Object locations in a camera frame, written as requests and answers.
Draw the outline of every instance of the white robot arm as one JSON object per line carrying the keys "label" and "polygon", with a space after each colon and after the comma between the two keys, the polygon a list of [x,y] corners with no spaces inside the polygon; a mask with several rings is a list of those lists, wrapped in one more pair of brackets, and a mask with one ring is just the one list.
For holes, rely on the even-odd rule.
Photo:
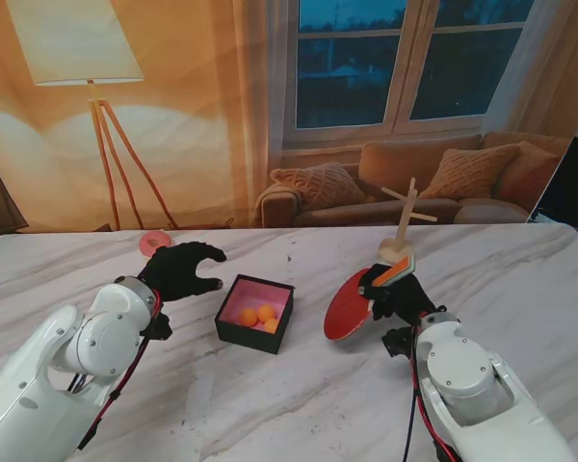
{"label": "white robot arm", "polygon": [[411,366],[425,420],[432,423],[434,438],[454,448],[460,456],[456,460],[575,460],[510,367],[468,339],[458,319],[431,313],[421,320],[418,332]]}
{"label": "white robot arm", "polygon": [[[0,462],[64,462],[140,351],[160,300],[135,277],[103,287],[85,315],[55,311],[0,372]],[[92,380],[56,390],[49,368]]]}
{"label": "white robot arm", "polygon": [[[147,343],[171,334],[162,301],[223,286],[197,277],[208,258],[226,260],[205,243],[160,247],[138,277],[103,287],[85,315],[67,305],[49,316],[0,372],[0,462],[64,462],[82,448]],[[50,368],[76,374],[67,390],[52,385]]]}
{"label": "white robot arm", "polygon": [[435,308],[413,274],[373,284],[388,268],[370,268],[360,290],[373,301],[375,320],[396,314],[409,324],[388,331],[383,344],[390,355],[409,358],[414,399],[439,460],[573,462],[567,442],[510,367],[467,338],[444,306]]}

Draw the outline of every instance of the black robotic glove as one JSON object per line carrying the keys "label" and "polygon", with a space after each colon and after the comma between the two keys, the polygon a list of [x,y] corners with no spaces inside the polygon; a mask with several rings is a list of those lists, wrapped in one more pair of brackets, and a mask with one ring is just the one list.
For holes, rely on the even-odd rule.
{"label": "black robotic glove", "polygon": [[196,274],[199,263],[207,258],[215,262],[227,259],[222,250],[205,243],[160,247],[137,278],[150,289],[158,291],[163,301],[217,291],[223,287],[221,279],[202,279]]}
{"label": "black robotic glove", "polygon": [[363,296],[374,300],[375,321],[383,317],[389,318],[396,313],[409,325],[418,325],[424,314],[437,311],[413,274],[408,274],[389,286],[373,287],[373,281],[389,268],[387,265],[376,264],[359,281]]}

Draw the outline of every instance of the window pane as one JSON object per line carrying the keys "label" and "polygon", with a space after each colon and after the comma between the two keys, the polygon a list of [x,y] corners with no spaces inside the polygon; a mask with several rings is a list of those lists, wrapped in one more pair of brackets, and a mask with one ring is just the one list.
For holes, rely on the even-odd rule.
{"label": "window pane", "polygon": [[298,40],[297,127],[383,122],[398,40]]}
{"label": "window pane", "polygon": [[434,34],[411,119],[485,114],[521,32]]}
{"label": "window pane", "polygon": [[435,27],[525,21],[534,0],[440,0]]}
{"label": "window pane", "polygon": [[406,6],[407,0],[301,0],[300,32],[400,29]]}

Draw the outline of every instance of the ping pong ball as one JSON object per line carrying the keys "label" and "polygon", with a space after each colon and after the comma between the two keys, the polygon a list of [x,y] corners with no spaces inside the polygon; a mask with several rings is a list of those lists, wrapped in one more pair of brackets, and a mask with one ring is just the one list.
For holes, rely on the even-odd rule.
{"label": "ping pong ball", "polygon": [[263,328],[266,332],[274,334],[278,328],[278,320],[275,320],[274,318],[268,320],[265,324],[263,324]]}
{"label": "ping pong ball", "polygon": [[238,317],[240,324],[245,327],[253,327],[257,324],[257,312],[254,311],[252,308],[245,308],[240,312],[240,316]]}
{"label": "ping pong ball", "polygon": [[274,308],[272,308],[270,305],[261,305],[257,311],[257,315],[259,320],[264,324],[276,316]]}

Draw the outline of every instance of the lamp shade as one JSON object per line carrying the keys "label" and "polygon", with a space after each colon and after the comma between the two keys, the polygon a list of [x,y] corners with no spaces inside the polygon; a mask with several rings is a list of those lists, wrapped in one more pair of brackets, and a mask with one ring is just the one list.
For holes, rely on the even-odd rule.
{"label": "lamp shade", "polygon": [[7,0],[36,85],[144,79],[109,0]]}

